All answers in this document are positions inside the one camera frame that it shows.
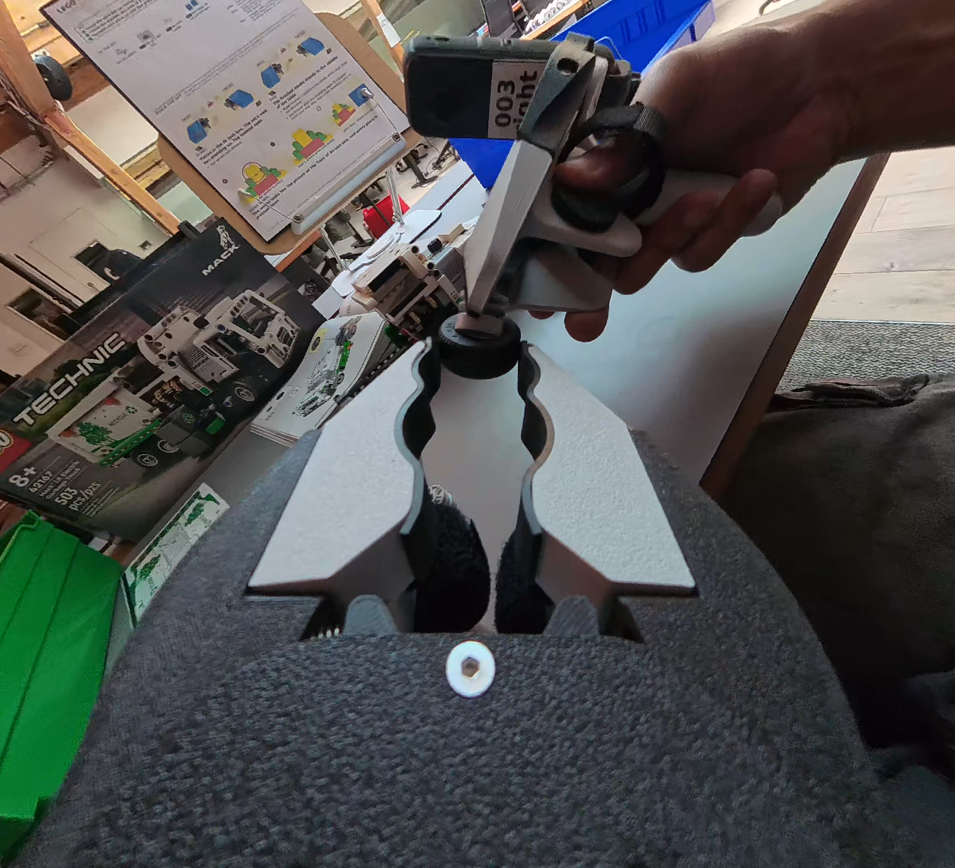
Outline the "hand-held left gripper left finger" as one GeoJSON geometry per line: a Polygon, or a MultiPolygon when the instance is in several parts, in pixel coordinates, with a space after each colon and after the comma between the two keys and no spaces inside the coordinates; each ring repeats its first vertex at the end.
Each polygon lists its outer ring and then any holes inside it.
{"type": "Polygon", "coordinates": [[[413,629],[415,588],[436,557],[422,452],[436,430],[441,365],[419,342],[321,428],[247,589],[325,596],[346,609],[376,596],[413,629]]]}

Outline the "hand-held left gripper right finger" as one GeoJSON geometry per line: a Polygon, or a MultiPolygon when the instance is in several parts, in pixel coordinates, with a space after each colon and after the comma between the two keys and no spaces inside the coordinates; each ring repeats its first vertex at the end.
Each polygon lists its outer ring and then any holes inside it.
{"type": "Polygon", "coordinates": [[[519,565],[550,603],[583,598],[605,626],[619,598],[697,584],[627,423],[523,342],[519,565]]]}

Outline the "black lego tire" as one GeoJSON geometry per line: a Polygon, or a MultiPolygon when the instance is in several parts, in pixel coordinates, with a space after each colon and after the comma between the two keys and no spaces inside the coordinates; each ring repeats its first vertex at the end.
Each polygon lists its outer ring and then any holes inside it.
{"type": "Polygon", "coordinates": [[[497,334],[457,328],[457,316],[447,318],[436,332],[436,347],[442,365],[470,380],[490,380],[512,370],[519,361],[519,325],[503,318],[497,334]]]}

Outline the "person's right forearm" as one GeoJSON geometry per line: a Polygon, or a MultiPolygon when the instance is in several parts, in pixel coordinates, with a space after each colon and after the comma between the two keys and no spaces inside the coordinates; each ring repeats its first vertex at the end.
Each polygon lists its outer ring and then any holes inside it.
{"type": "Polygon", "coordinates": [[[832,0],[818,36],[839,160],[953,145],[954,0],[832,0]]]}

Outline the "white lego truck model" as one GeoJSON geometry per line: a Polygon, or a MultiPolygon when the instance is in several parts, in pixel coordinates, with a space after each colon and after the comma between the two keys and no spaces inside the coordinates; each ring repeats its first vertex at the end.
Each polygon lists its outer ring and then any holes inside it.
{"type": "Polygon", "coordinates": [[[474,222],[458,224],[444,234],[387,245],[353,277],[352,303],[379,314],[411,339],[436,335],[463,307],[463,253],[474,227],[474,222]]]}

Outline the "lego instruction booklet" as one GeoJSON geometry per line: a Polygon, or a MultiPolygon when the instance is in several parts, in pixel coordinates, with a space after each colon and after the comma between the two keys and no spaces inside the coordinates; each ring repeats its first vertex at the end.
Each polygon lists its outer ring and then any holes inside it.
{"type": "Polygon", "coordinates": [[[409,345],[376,313],[328,320],[316,329],[292,377],[251,422],[250,432],[291,446],[325,424],[409,345]]]}

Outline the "lego sticker sheet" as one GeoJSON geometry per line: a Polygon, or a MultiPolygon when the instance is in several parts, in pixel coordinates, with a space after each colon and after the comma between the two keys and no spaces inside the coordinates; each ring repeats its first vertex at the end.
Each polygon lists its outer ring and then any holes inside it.
{"type": "Polygon", "coordinates": [[[134,624],[140,621],[180,562],[228,509],[223,497],[206,483],[199,483],[127,566],[124,587],[134,624]]]}

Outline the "lego set box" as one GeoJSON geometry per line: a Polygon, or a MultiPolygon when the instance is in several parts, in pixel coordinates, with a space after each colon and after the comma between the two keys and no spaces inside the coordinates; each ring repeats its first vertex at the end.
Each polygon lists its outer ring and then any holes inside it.
{"type": "Polygon", "coordinates": [[[2,502],[137,541],[301,362],[321,316],[224,219],[80,310],[2,393],[2,502]]]}

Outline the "person's right hand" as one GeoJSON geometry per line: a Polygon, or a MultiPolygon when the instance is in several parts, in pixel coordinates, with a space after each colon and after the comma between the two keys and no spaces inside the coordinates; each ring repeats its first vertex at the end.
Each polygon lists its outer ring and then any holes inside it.
{"type": "Polygon", "coordinates": [[[722,174],[729,192],[687,193],[643,231],[635,256],[602,258],[616,292],[644,288],[668,263],[709,269],[777,195],[792,209],[852,153],[853,88],[840,24],[808,11],[675,50],[637,99],[664,121],[665,167],[722,174]]]}

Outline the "wooden document stand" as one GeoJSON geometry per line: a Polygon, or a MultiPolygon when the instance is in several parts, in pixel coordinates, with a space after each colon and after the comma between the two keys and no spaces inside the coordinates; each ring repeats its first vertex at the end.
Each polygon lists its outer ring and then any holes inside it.
{"type": "Polygon", "coordinates": [[[399,75],[329,13],[255,37],[179,109],[185,145],[161,130],[161,158],[280,271],[421,140],[399,75]]]}

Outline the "blue plastic bin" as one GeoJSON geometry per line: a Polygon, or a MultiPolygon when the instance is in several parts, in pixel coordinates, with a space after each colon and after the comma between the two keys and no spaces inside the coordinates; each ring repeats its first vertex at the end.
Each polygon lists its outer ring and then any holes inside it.
{"type": "MultiPolygon", "coordinates": [[[[703,37],[715,19],[712,0],[608,0],[570,23],[548,41],[569,34],[592,38],[644,74],[667,53],[703,37]]],[[[479,184],[490,190],[503,166],[539,75],[517,59],[505,58],[489,86],[489,126],[482,135],[454,137],[452,145],[479,184]]]]}

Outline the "printed instruction sheet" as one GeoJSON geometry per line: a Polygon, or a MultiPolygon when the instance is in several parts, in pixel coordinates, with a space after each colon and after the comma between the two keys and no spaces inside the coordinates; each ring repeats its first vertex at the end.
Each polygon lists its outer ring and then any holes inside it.
{"type": "Polygon", "coordinates": [[[266,241],[407,148],[405,113],[302,0],[53,0],[41,12],[266,241]]]}

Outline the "person's trouser leg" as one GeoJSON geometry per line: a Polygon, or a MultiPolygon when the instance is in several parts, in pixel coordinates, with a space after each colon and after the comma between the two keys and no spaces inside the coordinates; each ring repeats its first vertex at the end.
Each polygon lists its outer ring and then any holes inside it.
{"type": "Polygon", "coordinates": [[[953,375],[777,392],[722,505],[806,614],[868,746],[953,784],[953,375]]]}

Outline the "grey floor rug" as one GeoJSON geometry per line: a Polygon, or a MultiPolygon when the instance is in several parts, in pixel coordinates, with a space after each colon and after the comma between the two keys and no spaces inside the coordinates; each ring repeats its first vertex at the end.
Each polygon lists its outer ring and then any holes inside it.
{"type": "Polygon", "coordinates": [[[830,379],[954,373],[954,325],[813,320],[777,391],[830,379]]]}

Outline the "green plastic bin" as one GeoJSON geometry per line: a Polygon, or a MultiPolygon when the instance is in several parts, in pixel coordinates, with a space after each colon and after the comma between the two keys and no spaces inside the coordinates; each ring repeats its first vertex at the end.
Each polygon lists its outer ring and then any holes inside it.
{"type": "Polygon", "coordinates": [[[122,570],[28,513],[2,536],[1,857],[58,794],[106,667],[122,570]]]}

